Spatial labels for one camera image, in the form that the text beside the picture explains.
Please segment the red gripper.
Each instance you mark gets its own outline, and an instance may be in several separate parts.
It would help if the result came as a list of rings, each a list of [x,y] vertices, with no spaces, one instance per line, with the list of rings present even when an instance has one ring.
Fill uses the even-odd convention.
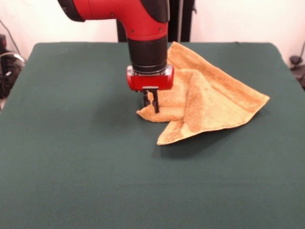
[[[127,84],[133,91],[143,91],[144,107],[149,105],[148,91],[153,89],[153,106],[155,113],[159,113],[158,90],[171,90],[174,79],[174,67],[167,65],[160,73],[140,74],[134,71],[131,65],[127,66]]]

